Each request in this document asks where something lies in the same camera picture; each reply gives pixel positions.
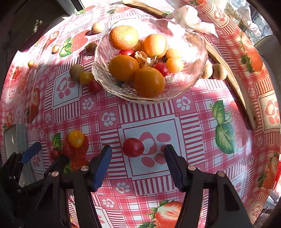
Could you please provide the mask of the green brown kiwi fruit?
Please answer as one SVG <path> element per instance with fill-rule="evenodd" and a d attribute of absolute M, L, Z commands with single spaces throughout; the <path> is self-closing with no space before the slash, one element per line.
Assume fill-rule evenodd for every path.
<path fill-rule="evenodd" d="M 78 82 L 79 75 L 82 72 L 84 72 L 84 67 L 79 64 L 74 64 L 69 70 L 70 78 L 72 79 L 72 81 Z"/>

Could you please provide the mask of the white shallow tray box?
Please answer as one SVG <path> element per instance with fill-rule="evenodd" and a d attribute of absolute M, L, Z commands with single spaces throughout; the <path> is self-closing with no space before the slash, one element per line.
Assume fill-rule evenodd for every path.
<path fill-rule="evenodd" d="M 28 149 L 27 128 L 25 125 L 16 124 L 11 126 L 4 134 L 4 148 L 7 159 L 13 152 L 25 152 Z M 27 186 L 35 182 L 31 162 L 23 165 L 22 173 L 19 178 L 21 187 Z"/>

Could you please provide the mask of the white crumpled tissue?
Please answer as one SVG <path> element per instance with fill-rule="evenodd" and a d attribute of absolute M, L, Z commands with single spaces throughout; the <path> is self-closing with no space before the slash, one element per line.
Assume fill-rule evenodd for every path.
<path fill-rule="evenodd" d="M 166 19 L 173 20 L 186 29 L 204 34 L 213 34 L 216 38 L 218 38 L 214 24 L 203 22 L 198 17 L 198 11 L 193 6 L 184 5 L 168 14 Z"/>

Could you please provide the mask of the red cherry tomato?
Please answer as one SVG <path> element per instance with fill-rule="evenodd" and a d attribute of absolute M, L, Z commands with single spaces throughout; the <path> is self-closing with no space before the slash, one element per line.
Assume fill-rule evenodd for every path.
<path fill-rule="evenodd" d="M 144 152 L 143 143 L 137 138 L 128 138 L 122 145 L 123 154 L 134 158 L 140 156 Z"/>
<path fill-rule="evenodd" d="M 56 160 L 61 155 L 61 150 L 58 148 L 54 148 L 50 152 L 50 157 L 52 160 Z"/>
<path fill-rule="evenodd" d="M 72 148 L 72 146 L 70 145 L 70 144 L 68 144 L 68 143 L 65 143 L 64 145 L 63 145 L 63 147 L 62 147 L 62 153 L 65 155 L 65 156 L 67 156 L 67 157 L 72 157 L 73 156 L 73 152 L 74 152 L 74 150 L 73 150 L 73 148 Z"/>

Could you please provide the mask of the yellow cherry tomato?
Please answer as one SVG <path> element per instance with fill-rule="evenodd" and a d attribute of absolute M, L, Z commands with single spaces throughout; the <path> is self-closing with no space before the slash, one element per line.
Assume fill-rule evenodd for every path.
<path fill-rule="evenodd" d="M 80 148 L 84 143 L 85 136 L 79 130 L 72 130 L 68 134 L 68 142 L 72 147 Z"/>

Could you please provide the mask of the pink strawberry tablecloth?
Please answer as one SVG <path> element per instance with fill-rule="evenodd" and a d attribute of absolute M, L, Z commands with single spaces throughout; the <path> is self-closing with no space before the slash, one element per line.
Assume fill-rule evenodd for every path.
<path fill-rule="evenodd" d="M 176 215 L 184 194 L 175 188 L 161 152 L 166 144 L 203 172 L 225 172 L 252 223 L 270 194 L 280 153 L 280 112 L 270 75 L 255 47 L 221 9 L 211 1 L 190 4 L 202 21 L 214 24 L 218 38 L 205 38 L 244 84 L 257 112 L 257 129 L 246 125 L 225 81 L 199 79 L 178 97 L 149 105 L 106 91 L 93 95 L 87 86 L 72 82 L 74 64 L 92 69 L 94 58 L 84 48 L 102 38 L 88 35 L 94 22 L 110 28 L 145 15 L 116 1 L 94 1 L 18 52 L 9 67 L 1 94 L 1 131 L 22 124 L 28 144 L 42 144 L 31 160 L 36 179 L 51 165 L 53 143 L 74 129 L 89 140 L 87 159 L 105 144 L 112 147 L 105 181 L 92 195 L 103 227 L 157 227 Z M 128 138 L 143 143 L 140 156 L 123 154 Z"/>

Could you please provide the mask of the orange textured fruit in bowl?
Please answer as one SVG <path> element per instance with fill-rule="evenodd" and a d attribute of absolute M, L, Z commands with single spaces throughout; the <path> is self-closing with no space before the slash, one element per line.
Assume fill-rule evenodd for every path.
<path fill-rule="evenodd" d="M 113 28 L 109 33 L 109 43 L 118 50 L 129 50 L 138 43 L 137 30 L 128 25 L 120 25 Z"/>

